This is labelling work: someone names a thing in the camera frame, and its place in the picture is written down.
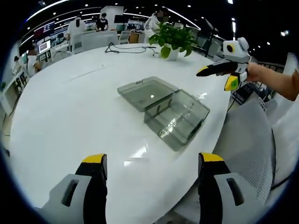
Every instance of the potted plant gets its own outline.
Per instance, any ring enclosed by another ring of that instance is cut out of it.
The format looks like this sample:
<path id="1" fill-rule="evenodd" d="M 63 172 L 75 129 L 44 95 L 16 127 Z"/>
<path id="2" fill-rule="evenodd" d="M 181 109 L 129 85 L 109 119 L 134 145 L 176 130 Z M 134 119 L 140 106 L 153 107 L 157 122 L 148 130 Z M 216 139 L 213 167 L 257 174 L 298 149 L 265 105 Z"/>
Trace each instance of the potted plant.
<path id="1" fill-rule="evenodd" d="M 176 28 L 166 23 L 160 23 L 159 27 L 157 33 L 149 38 L 149 43 L 158 43 L 162 47 L 162 58 L 175 61 L 179 52 L 186 51 L 185 57 L 191 54 L 192 44 L 196 41 L 188 29 Z"/>

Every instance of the chair backrest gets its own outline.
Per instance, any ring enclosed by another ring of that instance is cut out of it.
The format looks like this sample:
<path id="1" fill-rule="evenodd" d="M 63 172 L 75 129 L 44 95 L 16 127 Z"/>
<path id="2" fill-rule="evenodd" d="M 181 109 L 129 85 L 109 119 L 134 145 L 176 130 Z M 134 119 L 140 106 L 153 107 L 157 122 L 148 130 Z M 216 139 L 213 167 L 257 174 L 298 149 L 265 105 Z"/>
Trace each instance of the chair backrest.
<path id="1" fill-rule="evenodd" d="M 83 51 L 106 47 L 111 42 L 117 44 L 116 31 L 98 32 L 82 36 Z"/>
<path id="2" fill-rule="evenodd" d="M 119 44 L 129 43 L 130 34 L 131 34 L 131 31 L 122 31 L 121 35 L 118 39 Z"/>
<path id="3" fill-rule="evenodd" d="M 272 186 L 275 146 L 271 125 L 255 99 L 227 114 L 213 151 L 232 173 L 243 176 L 265 203 Z"/>
<path id="4" fill-rule="evenodd" d="M 74 54 L 80 53 L 83 51 L 83 47 L 82 47 L 82 36 L 84 35 L 89 35 L 95 33 L 94 30 L 92 31 L 85 31 L 83 33 L 80 34 L 76 34 L 71 38 L 71 45 L 72 45 L 72 52 Z"/>

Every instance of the white table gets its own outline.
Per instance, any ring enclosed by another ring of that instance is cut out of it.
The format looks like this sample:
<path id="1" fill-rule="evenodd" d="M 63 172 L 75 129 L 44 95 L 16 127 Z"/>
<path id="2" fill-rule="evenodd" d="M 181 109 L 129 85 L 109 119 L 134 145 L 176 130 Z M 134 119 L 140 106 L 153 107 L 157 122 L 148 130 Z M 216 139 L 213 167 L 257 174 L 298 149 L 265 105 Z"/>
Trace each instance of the white table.
<path id="1" fill-rule="evenodd" d="M 151 50 L 104 50 L 68 57 L 31 78 L 12 123 L 12 170 L 32 205 L 42 207 L 49 191 L 85 157 L 106 153 L 107 223 L 152 224 L 194 184 L 198 153 L 213 151 L 229 102 L 230 93 L 223 90 L 227 77 L 196 77 L 212 62 L 194 52 L 167 62 Z M 182 152 L 170 149 L 143 123 L 144 114 L 117 93 L 150 76 L 188 91 L 211 110 Z"/>

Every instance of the gray plastic container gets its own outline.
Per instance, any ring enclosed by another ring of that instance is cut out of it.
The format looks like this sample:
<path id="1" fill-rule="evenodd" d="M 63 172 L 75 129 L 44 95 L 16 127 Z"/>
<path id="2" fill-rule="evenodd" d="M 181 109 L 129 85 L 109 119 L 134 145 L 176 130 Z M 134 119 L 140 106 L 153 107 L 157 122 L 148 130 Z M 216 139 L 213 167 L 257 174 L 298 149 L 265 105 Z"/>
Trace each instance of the gray plastic container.
<path id="1" fill-rule="evenodd" d="M 145 111 L 144 122 L 169 147 L 178 151 L 196 134 L 210 109 L 179 90 Z"/>
<path id="2" fill-rule="evenodd" d="M 124 85 L 117 91 L 139 112 L 144 112 L 178 91 L 178 87 L 157 77 L 149 77 Z"/>

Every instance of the black strap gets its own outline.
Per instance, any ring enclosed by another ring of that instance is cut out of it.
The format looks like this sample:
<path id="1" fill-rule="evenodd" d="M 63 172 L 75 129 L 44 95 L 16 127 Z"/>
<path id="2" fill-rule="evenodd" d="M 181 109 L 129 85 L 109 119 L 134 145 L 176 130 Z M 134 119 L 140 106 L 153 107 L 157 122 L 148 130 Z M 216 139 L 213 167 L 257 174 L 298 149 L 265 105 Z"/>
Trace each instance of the black strap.
<path id="1" fill-rule="evenodd" d="M 283 185 L 287 180 L 290 179 L 291 175 L 292 175 L 292 173 L 289 176 L 287 176 L 285 179 L 283 179 L 281 182 L 279 182 L 278 184 L 275 184 L 274 186 L 272 186 L 270 190 L 275 190 L 279 186 Z"/>
<path id="2" fill-rule="evenodd" d="M 276 144 L 275 144 L 275 138 L 274 138 L 274 133 L 272 130 L 272 137 L 273 137 L 273 146 L 274 146 L 274 171 L 273 171 L 273 181 L 275 179 L 275 170 L 276 170 Z M 291 177 L 292 173 L 290 175 L 288 175 L 285 179 L 283 179 L 281 182 L 279 182 L 278 184 L 275 184 L 271 187 L 271 190 L 275 190 L 276 188 L 278 188 L 279 186 L 283 185 L 286 181 L 288 181 Z"/>

